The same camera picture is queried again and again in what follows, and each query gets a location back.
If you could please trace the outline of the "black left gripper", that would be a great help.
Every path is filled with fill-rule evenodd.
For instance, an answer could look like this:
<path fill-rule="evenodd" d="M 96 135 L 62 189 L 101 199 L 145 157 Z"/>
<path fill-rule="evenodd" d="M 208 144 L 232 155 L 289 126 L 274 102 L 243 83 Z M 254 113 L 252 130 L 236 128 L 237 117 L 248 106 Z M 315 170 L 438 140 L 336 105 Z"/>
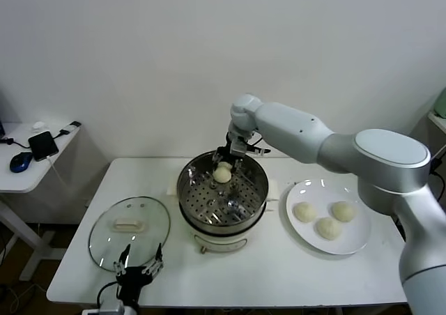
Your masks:
<path fill-rule="evenodd" d="M 127 244 L 125 249 L 119 255 L 118 261 L 113 263 L 114 272 L 116 273 L 116 281 L 120 286 L 118 299 L 123 304 L 137 304 L 141 290 L 151 284 L 154 276 L 164 267 L 162 244 L 157 247 L 157 251 L 153 259 L 144 267 L 127 267 L 126 263 L 130 254 L 131 244 Z"/>

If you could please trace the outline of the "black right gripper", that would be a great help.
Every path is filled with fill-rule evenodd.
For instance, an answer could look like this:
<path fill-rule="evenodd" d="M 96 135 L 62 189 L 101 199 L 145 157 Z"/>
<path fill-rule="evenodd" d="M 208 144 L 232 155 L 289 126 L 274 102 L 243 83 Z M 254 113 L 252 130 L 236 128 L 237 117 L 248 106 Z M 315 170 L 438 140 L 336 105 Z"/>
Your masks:
<path fill-rule="evenodd" d="M 217 148 L 212 156 L 212 163 L 233 162 L 232 174 L 241 174 L 244 171 L 243 158 L 246 154 L 244 143 L 229 143 Z"/>

